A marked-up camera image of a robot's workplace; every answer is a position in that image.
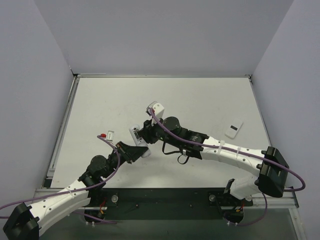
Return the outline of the white remote control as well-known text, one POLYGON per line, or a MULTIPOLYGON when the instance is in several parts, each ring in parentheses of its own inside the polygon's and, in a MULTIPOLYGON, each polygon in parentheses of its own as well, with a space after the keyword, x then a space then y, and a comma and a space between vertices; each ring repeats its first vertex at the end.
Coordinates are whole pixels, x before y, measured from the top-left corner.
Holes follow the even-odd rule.
POLYGON ((146 141, 139 136, 138 132, 140 129, 141 129, 140 126, 136 124, 129 128, 129 132, 137 147, 147 147, 147 151, 142 155, 142 158, 147 158, 151 155, 151 150, 149 149, 149 146, 146 143, 146 141))

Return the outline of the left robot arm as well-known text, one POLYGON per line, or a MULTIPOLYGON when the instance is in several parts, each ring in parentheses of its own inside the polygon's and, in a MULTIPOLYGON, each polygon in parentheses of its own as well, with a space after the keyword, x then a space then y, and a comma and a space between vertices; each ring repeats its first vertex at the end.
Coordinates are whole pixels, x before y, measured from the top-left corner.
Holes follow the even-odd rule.
POLYGON ((9 240, 38 240, 50 227, 81 207, 101 203, 100 191, 124 163, 132 164, 148 151, 147 146, 118 142, 111 154, 94 156, 85 172, 63 190, 15 204, 3 226, 9 240))

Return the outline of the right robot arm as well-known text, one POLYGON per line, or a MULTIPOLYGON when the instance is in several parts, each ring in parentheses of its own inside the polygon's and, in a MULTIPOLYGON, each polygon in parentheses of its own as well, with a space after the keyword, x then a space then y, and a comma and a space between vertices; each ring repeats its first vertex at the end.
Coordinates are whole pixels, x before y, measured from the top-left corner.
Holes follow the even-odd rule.
POLYGON ((249 173, 244 178, 231 178, 224 192, 243 200, 257 193, 281 198, 285 192, 288 164, 278 149, 243 148, 224 143, 204 133, 184 128, 179 120, 167 117, 155 121, 146 120, 137 135, 148 144, 162 141, 176 147, 187 158, 213 160, 249 173))

